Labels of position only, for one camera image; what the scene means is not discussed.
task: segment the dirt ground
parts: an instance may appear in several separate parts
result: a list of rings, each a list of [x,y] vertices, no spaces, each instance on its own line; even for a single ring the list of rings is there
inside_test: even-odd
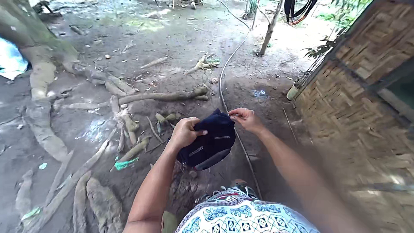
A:
[[[241,15],[244,2],[226,2],[235,15]],[[262,9],[274,9],[276,3],[262,0]],[[188,100],[184,102],[161,102],[141,100],[128,105],[133,119],[139,121],[139,135],[151,135],[148,116],[155,124],[155,113],[167,115],[171,112],[182,112],[187,116],[203,119],[216,108],[223,111],[219,99],[218,84],[210,84],[212,77],[218,77],[221,69],[242,42],[247,28],[231,16],[217,1],[204,1],[204,6],[196,10],[176,5],[169,9],[165,2],[137,2],[135,0],[99,1],[83,3],[64,3],[56,1],[53,9],[61,8],[62,18],[48,23],[49,28],[58,37],[69,41],[80,52],[80,61],[85,66],[96,68],[117,77],[124,77],[133,87],[143,92],[168,93],[193,90],[196,86],[207,84],[208,101]],[[152,11],[168,11],[160,19],[144,17]],[[79,35],[69,28],[76,25],[85,35]],[[307,70],[313,60],[306,58],[304,48],[321,44],[324,35],[330,33],[331,25],[314,17],[306,24],[290,27],[278,22],[264,57],[255,55],[260,49],[267,29],[267,21],[258,15],[256,26],[245,44],[237,51],[226,68],[223,79],[224,98],[229,109],[247,107],[255,110],[264,124],[278,137],[297,150],[308,150],[311,140],[293,105],[286,98],[287,90],[292,86],[290,78],[297,78]],[[122,53],[128,44],[134,44]],[[206,52],[213,52],[220,59],[218,68],[199,70],[187,76],[184,70],[193,67]],[[161,65],[140,69],[140,66],[167,55],[168,59]],[[54,92],[73,87],[71,96],[63,104],[74,102],[101,103],[110,98],[104,86],[93,85],[85,77],[77,77],[59,70],[56,81],[49,89]],[[0,231],[15,232],[19,215],[14,207],[14,200],[19,189],[22,175],[33,169],[31,188],[32,206],[42,206],[44,197],[60,163],[54,160],[37,143],[29,126],[20,116],[23,106],[30,101],[30,84],[28,77],[16,79],[14,82],[0,80],[0,182],[2,196],[0,205]],[[297,145],[287,123],[285,114],[292,123],[295,135],[301,146]],[[51,112],[53,131],[66,144],[74,155],[63,177],[73,174],[99,148],[109,133],[115,128],[111,109],[108,107],[94,111],[60,109]],[[258,160],[253,161],[253,169],[259,181],[259,187],[266,201],[284,203],[300,210],[300,204],[278,174],[271,162],[269,154],[262,144],[250,133],[237,126],[241,140],[251,155]],[[171,134],[168,129],[161,136],[167,139]],[[154,138],[148,148],[158,144]],[[143,179],[161,154],[163,146],[150,153],[139,155],[139,160],[132,167],[120,171],[109,172],[115,163],[116,154],[107,153],[92,169],[92,176],[103,186],[110,187],[122,202],[124,218],[126,218],[132,201]],[[318,166],[317,156],[309,155],[312,164]],[[47,163],[44,170],[38,166]],[[210,169],[201,171],[196,178],[188,174],[188,169],[176,166],[170,192],[168,210],[176,214],[178,220],[193,208],[196,199],[204,193],[212,193],[220,186],[230,185],[231,181],[240,178],[246,180],[256,189],[247,160],[238,141],[234,144],[230,155]],[[71,232],[72,204],[74,190],[65,198],[58,211],[41,232]],[[88,232],[97,232],[97,222],[93,213],[87,209]]]

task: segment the hose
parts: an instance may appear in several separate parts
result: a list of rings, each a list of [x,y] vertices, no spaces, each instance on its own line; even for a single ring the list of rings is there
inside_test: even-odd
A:
[[[249,33],[250,33],[250,27],[249,27],[249,25],[247,25],[245,22],[243,22],[241,19],[239,19],[237,16],[235,16],[231,11],[230,11],[230,9],[227,7],[227,5],[226,4],[224,4],[224,2],[222,2],[221,0],[217,0],[218,2],[220,2],[226,9],[227,9],[227,11],[231,14],[231,15],[233,15],[238,21],[240,21],[240,22],[242,22],[244,25],[246,25],[246,27],[247,27],[247,29],[248,29],[248,32],[247,32],[247,34],[246,34],[246,37],[244,38],[244,40],[239,44],[239,46],[237,46],[237,48],[234,50],[234,52],[230,55],[230,57],[227,59],[227,61],[226,61],[226,63],[224,64],[224,66],[223,66],[223,69],[221,70],[221,73],[220,73],[220,77],[219,77],[219,92],[220,92],[220,99],[221,99],[221,103],[223,104],[223,106],[224,106],[224,109],[226,110],[226,113],[228,114],[228,112],[229,112],[229,110],[227,109],[227,105],[226,105],[226,102],[224,101],[224,97],[223,97],[223,91],[222,91],[222,89],[221,89],[221,80],[223,79],[223,74],[224,74],[224,70],[226,69],[226,66],[227,66],[227,64],[229,63],[229,61],[230,61],[230,59],[233,57],[233,55],[237,52],[237,50],[244,44],[244,42],[247,40],[247,37],[248,37],[248,35],[249,35]],[[243,152],[244,152],[244,155],[246,156],[246,159],[247,159],[247,162],[248,162],[248,164],[249,164],[249,167],[250,167],[250,170],[251,170],[251,172],[252,172],[252,174],[253,174],[253,179],[254,179],[254,182],[255,182],[255,185],[256,185],[256,189],[257,189],[257,191],[258,191],[258,194],[259,194],[259,198],[261,199],[261,200],[263,200],[263,198],[262,198],[262,193],[260,192],[260,188],[259,188],[259,183],[258,183],[258,181],[257,181],[257,179],[256,179],[256,175],[255,175],[255,172],[253,171],[253,166],[252,166],[252,162],[250,161],[250,158],[249,158],[249,155],[247,154],[247,152],[246,152],[246,149],[245,149],[245,147],[244,147],[244,145],[243,145],[243,142],[241,142],[241,139],[240,139],[240,136],[238,135],[238,133],[237,133],[237,130],[236,130],[236,128],[234,128],[234,131],[236,132],[236,136],[237,136],[237,139],[238,139],[238,141],[240,142],[240,145],[241,145],[241,148],[243,149]]]

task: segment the hand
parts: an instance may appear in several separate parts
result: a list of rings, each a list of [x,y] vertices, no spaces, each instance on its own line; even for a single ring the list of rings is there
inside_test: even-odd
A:
[[[194,140],[201,135],[206,135],[207,130],[194,131],[194,126],[200,122],[197,117],[188,117],[181,119],[174,128],[169,145],[175,149],[180,150],[194,142]]]
[[[244,129],[254,134],[259,134],[266,129],[260,118],[255,116],[255,111],[247,108],[237,108],[229,111],[230,119],[241,124]]]

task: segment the orange and black hammock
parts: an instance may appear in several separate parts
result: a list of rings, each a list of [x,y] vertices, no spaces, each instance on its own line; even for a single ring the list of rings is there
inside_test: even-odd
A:
[[[300,23],[308,16],[309,12],[315,6],[317,0],[308,0],[308,2],[295,13],[295,0],[285,0],[285,14],[289,25]]]

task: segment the blue tarp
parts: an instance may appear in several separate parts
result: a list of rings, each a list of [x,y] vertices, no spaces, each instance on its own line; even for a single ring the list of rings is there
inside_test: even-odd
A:
[[[0,75],[10,80],[26,71],[28,62],[17,46],[0,37]]]

